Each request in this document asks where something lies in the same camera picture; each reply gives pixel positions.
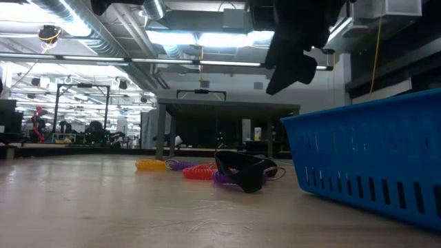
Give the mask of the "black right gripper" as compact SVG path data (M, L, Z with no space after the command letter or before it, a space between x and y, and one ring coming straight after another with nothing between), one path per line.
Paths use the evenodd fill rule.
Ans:
M265 67L274 69L274 73L267 94L273 96L295 82L306 85L312 82L318 64L304 53L313 47L325 47L331 34L329 29L338 22L346 3L345 0L274 1L276 27L265 58Z

